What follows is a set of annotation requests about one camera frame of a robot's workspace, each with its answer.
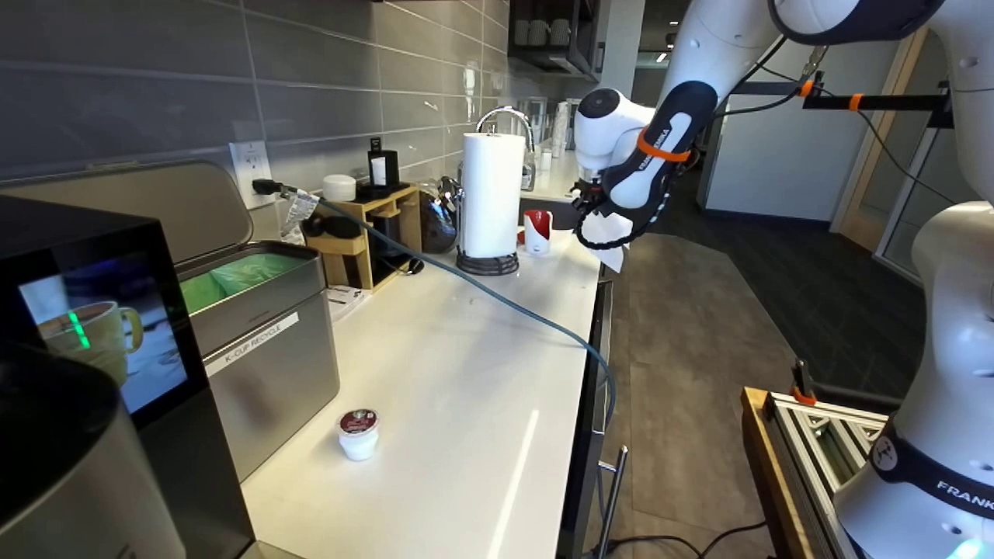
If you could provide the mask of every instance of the gray floor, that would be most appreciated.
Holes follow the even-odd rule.
[[[743,450],[743,389],[789,389],[792,348],[724,253],[650,232],[618,278],[613,334],[618,420],[607,458],[629,448],[613,542],[678,535],[699,550],[762,522]],[[629,543],[615,557],[695,557],[681,543]],[[713,559],[774,557],[768,531],[726,538]]]

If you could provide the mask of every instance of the white robotic arm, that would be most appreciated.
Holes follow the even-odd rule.
[[[914,260],[928,301],[916,379],[869,464],[835,498],[869,557],[994,557],[994,3],[990,0],[691,0],[657,108],[615,89],[582,101],[574,123],[578,237],[615,250],[657,217],[669,180],[720,101],[769,46],[894,40],[932,24],[946,50],[957,158],[986,198],[923,227]],[[585,222],[625,214],[625,239],[587,239]]]

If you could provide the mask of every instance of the cabinet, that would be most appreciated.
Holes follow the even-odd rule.
[[[364,201],[337,201],[347,214],[361,217],[364,223],[379,223],[394,230],[391,237],[411,250],[422,250],[422,206],[418,187],[401,187],[386,198],[364,198]],[[321,253],[322,274],[330,285],[361,285],[374,288],[391,274],[397,274],[407,260],[387,263],[377,258],[382,244],[374,244],[364,230],[354,239],[342,237],[307,237],[307,245]]]
[[[597,38],[602,0],[511,0],[509,46],[539,71],[600,74],[602,40]]]

